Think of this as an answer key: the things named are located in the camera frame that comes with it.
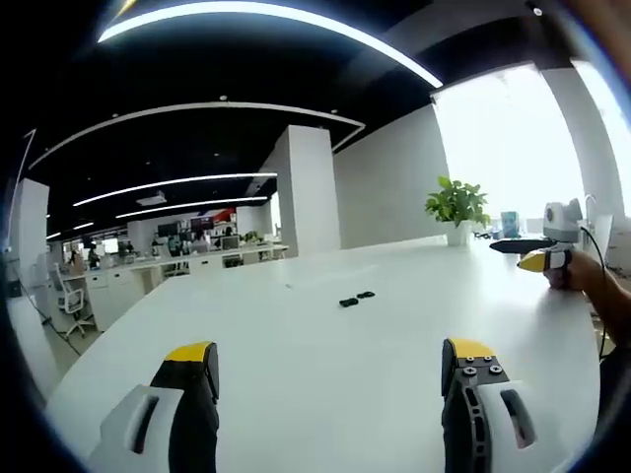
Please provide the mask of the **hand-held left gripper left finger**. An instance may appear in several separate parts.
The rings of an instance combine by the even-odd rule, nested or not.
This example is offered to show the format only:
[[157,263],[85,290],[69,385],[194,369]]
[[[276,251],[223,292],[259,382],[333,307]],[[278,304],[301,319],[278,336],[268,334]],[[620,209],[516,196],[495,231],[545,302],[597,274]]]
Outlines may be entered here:
[[217,345],[170,352],[101,423],[92,472],[215,472],[219,430]]

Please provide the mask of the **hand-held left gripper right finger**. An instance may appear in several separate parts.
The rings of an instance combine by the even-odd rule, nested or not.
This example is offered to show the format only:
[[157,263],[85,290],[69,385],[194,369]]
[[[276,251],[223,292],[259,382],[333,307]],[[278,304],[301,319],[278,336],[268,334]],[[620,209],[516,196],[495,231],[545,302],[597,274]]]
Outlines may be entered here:
[[534,461],[535,422],[520,388],[484,344],[444,340],[441,423],[447,472],[518,472]]

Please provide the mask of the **person's right hand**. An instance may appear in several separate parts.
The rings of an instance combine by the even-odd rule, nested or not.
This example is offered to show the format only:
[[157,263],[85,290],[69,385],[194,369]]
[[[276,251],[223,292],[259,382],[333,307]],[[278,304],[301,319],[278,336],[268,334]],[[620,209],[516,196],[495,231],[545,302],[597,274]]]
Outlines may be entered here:
[[565,269],[549,270],[543,275],[554,289],[585,294],[592,290],[601,290],[605,281],[602,265],[581,250],[572,250],[572,260]]

